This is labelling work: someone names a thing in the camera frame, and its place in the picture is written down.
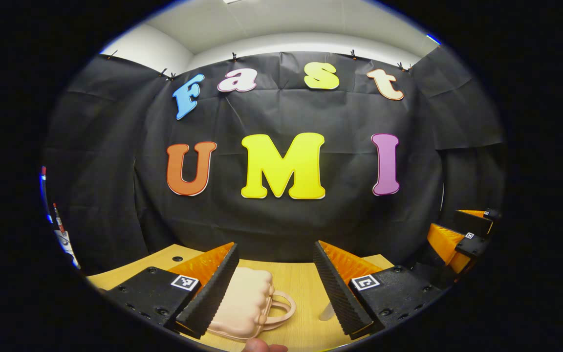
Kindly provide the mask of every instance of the blue letter f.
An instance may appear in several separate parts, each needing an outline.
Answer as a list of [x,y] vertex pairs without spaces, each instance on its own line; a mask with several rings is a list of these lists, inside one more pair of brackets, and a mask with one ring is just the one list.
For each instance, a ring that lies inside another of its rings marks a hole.
[[203,74],[197,74],[197,76],[190,79],[185,85],[179,87],[173,93],[173,96],[177,100],[178,120],[186,116],[186,114],[190,113],[190,111],[197,106],[196,100],[192,102],[190,97],[192,96],[193,98],[197,98],[197,96],[199,96],[200,91],[197,82],[203,81],[203,78],[205,78]]

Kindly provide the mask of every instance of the wooden table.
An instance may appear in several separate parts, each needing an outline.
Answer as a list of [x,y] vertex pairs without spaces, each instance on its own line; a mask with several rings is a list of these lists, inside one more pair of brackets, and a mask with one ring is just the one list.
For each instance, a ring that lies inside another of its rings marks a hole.
[[[179,264],[173,261],[173,257],[180,256],[187,261],[201,253],[174,244],[128,265],[87,278],[97,287],[109,290],[146,267],[155,266],[168,270]],[[364,259],[383,269],[393,266],[381,255]],[[273,274],[275,289],[286,292],[297,303],[297,311],[292,318],[279,328],[260,332],[259,338],[268,344],[285,345],[289,352],[317,352],[351,343],[351,339],[342,332],[335,316],[328,321],[319,320],[319,314],[328,305],[329,300],[314,263],[269,263],[241,259],[238,265],[256,270],[268,270]],[[285,302],[279,296],[275,296],[275,299]],[[283,310],[271,309],[269,316],[283,314]],[[229,352],[240,352],[244,348],[244,342],[223,338],[210,332],[203,335],[201,340],[190,339]]]

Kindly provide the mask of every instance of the bag handle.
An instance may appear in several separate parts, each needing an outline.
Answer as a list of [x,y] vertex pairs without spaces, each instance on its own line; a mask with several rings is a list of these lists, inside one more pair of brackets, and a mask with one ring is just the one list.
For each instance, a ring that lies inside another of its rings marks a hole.
[[277,301],[272,301],[271,306],[280,307],[286,310],[286,314],[283,316],[269,316],[266,317],[266,323],[264,323],[263,330],[271,330],[277,328],[279,325],[282,325],[286,320],[290,319],[290,317],[295,314],[297,310],[297,303],[295,300],[292,299],[286,292],[282,292],[281,290],[275,290],[273,292],[273,296],[281,296],[288,300],[290,305],[286,303],[281,303]]

